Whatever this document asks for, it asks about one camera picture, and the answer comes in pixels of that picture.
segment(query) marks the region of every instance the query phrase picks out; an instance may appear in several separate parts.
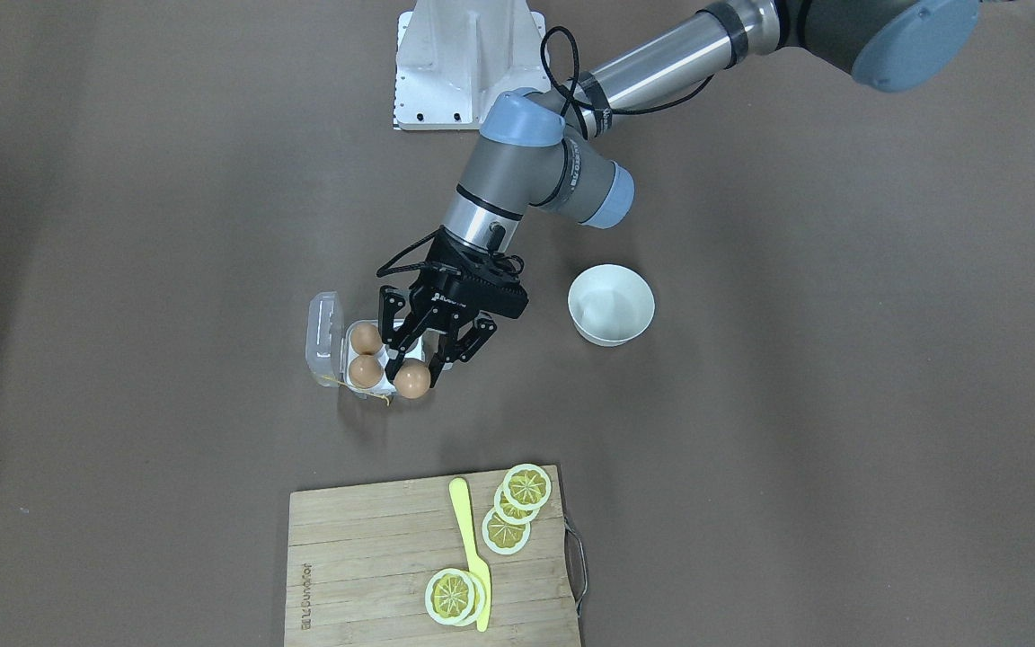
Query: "cutting board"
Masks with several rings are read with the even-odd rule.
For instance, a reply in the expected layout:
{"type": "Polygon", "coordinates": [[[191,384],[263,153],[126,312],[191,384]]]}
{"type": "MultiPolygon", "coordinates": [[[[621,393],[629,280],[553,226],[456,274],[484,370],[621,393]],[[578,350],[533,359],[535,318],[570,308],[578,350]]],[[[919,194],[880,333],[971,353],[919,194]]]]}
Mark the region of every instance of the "cutting board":
{"type": "Polygon", "coordinates": [[[531,525],[526,548],[502,556],[485,548],[481,519],[505,470],[431,479],[295,492],[290,496],[285,647],[460,647],[537,644],[580,647],[564,556],[562,489],[531,525]],[[425,586],[437,570],[466,568],[448,483],[465,476],[477,553],[490,564],[490,626],[439,625],[425,613],[425,586]]]}

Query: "lemon slice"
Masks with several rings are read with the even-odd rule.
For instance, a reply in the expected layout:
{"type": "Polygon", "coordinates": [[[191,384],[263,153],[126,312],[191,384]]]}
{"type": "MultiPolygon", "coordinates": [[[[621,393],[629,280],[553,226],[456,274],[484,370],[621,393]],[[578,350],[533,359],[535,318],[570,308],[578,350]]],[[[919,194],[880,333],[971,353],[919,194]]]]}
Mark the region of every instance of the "lemon slice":
{"type": "Polygon", "coordinates": [[[550,500],[550,474],[534,464],[522,463],[506,472],[501,491],[519,510],[537,510],[550,500]]]}
{"type": "Polygon", "coordinates": [[[476,623],[477,616],[480,616],[481,611],[485,609],[485,584],[474,574],[467,571],[466,575],[473,581],[473,614],[466,616],[464,621],[453,626],[469,626],[476,623]]]}
{"type": "Polygon", "coordinates": [[[436,623],[455,625],[473,613],[473,579],[465,570],[443,568],[425,586],[425,613],[436,623]]]}
{"type": "Polygon", "coordinates": [[[481,540],[498,555],[513,555],[529,541],[529,524],[506,524],[496,508],[481,520],[481,540]]]}
{"type": "Polygon", "coordinates": [[[506,524],[513,524],[515,526],[529,524],[537,517],[538,510],[541,510],[541,508],[521,510],[506,496],[505,489],[498,487],[497,491],[494,491],[494,511],[498,513],[498,519],[501,519],[506,524]]]}

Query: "knife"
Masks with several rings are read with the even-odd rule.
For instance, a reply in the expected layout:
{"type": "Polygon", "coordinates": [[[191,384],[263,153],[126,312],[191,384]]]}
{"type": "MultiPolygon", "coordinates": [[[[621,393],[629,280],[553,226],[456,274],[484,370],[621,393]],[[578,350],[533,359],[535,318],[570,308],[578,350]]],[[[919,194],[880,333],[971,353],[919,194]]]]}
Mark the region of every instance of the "knife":
{"type": "Polygon", "coordinates": [[[457,476],[449,481],[449,500],[452,512],[457,517],[457,529],[461,531],[461,545],[466,549],[466,562],[469,572],[477,576],[485,585],[485,606],[481,615],[477,616],[477,630],[485,630],[490,624],[490,605],[494,601],[494,586],[490,582],[490,565],[477,556],[477,543],[473,539],[473,509],[469,507],[469,484],[466,479],[457,476]]]}

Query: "blue joint cap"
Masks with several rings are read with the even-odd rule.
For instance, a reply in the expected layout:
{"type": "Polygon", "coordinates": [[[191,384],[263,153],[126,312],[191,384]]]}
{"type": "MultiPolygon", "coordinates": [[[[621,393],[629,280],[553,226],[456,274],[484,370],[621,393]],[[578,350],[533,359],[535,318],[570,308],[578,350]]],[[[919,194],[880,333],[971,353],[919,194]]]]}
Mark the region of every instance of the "blue joint cap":
{"type": "Polygon", "coordinates": [[[530,147],[557,145],[562,142],[566,120],[561,115],[518,92],[498,95],[480,128],[481,137],[486,140],[530,147]]]}
{"type": "Polygon", "coordinates": [[[965,47],[977,26],[977,0],[921,0],[869,39],[852,77],[883,92],[901,92],[933,79],[965,47]]]}
{"type": "Polygon", "coordinates": [[[621,168],[620,164],[613,163],[613,184],[610,192],[604,196],[604,201],[588,220],[582,225],[596,227],[598,229],[609,229],[621,222],[629,208],[633,206],[633,176],[628,171],[621,168]]]}

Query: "clear plastic egg carton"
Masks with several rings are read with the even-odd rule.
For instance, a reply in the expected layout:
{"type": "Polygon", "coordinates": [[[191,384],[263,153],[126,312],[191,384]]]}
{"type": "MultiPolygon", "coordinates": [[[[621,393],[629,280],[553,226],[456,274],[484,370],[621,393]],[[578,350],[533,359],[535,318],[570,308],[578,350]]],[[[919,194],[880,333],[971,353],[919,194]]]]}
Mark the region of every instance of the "clear plastic egg carton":
{"type": "MultiPolygon", "coordinates": [[[[403,321],[395,320],[394,327],[398,327],[403,321]]],[[[395,389],[385,376],[386,361],[390,360],[385,347],[374,356],[378,358],[378,363],[382,364],[382,380],[369,389],[358,388],[351,384],[350,362],[358,353],[350,348],[350,333],[358,324],[364,323],[378,326],[378,321],[371,319],[358,319],[350,326],[345,326],[342,303],[337,299],[336,292],[322,292],[314,297],[309,303],[309,318],[305,324],[305,364],[308,365],[314,380],[320,385],[330,388],[339,388],[344,385],[361,399],[368,398],[369,394],[384,394],[391,398],[398,392],[398,389],[395,389]]],[[[415,344],[406,356],[414,357],[424,363],[425,352],[422,344],[415,344]]]]}

